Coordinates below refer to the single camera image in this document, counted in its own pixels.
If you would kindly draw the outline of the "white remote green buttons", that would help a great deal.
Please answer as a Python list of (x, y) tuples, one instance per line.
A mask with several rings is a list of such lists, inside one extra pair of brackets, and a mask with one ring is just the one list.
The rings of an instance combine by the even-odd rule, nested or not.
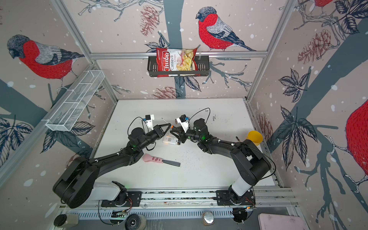
[(169, 145), (180, 145), (178, 138), (170, 135), (166, 135), (165, 137), (163, 137), (162, 142)]

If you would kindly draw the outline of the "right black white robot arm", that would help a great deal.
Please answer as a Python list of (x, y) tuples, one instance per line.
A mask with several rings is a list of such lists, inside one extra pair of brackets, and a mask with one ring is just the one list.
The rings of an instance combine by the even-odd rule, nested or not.
[(208, 131), (204, 119), (194, 122), (192, 129), (172, 126), (170, 131), (181, 143), (187, 140), (197, 143), (205, 153), (231, 158), (240, 177), (229, 187), (229, 200), (238, 204), (245, 199), (245, 194), (271, 170), (271, 162), (256, 145), (250, 141), (230, 142), (221, 140)]

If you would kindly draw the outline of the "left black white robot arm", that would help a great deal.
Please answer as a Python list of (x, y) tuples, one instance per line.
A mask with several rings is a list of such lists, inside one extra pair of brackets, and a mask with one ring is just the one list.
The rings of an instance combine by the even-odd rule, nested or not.
[(143, 150), (164, 137), (170, 127), (170, 123), (156, 125), (148, 133), (137, 127), (128, 136), (127, 146), (117, 153), (93, 159), (76, 158), (55, 182), (53, 192), (70, 208), (81, 206), (89, 198), (98, 177), (137, 163)]

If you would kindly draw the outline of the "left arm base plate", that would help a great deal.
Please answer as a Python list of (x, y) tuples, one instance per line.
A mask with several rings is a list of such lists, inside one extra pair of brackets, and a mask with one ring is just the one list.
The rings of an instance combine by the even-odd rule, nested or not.
[(139, 207), (141, 197), (142, 197), (142, 192), (140, 191), (120, 192), (119, 195), (112, 201), (103, 200), (100, 206), (103, 208)]

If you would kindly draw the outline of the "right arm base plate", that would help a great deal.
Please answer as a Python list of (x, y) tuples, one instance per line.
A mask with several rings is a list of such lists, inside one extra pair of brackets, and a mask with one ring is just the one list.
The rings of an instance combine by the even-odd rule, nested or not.
[(232, 190), (217, 190), (216, 197), (218, 206), (254, 206), (255, 195), (253, 191), (246, 191), (242, 196), (238, 196)]

